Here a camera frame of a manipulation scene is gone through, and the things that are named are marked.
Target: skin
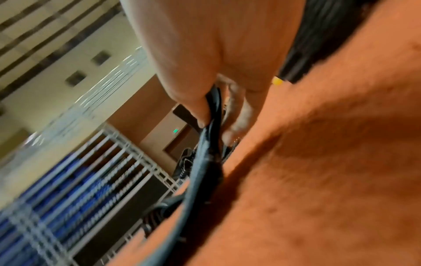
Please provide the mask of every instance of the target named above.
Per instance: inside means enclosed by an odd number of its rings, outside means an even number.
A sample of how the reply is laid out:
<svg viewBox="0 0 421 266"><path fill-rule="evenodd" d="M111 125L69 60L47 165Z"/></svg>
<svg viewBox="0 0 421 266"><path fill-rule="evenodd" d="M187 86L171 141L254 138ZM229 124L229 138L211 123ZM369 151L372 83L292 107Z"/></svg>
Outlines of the skin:
<svg viewBox="0 0 421 266"><path fill-rule="evenodd" d="M300 25L304 0L121 0L168 95L201 127L205 95L230 94L222 140L231 145L256 122Z"/></svg>

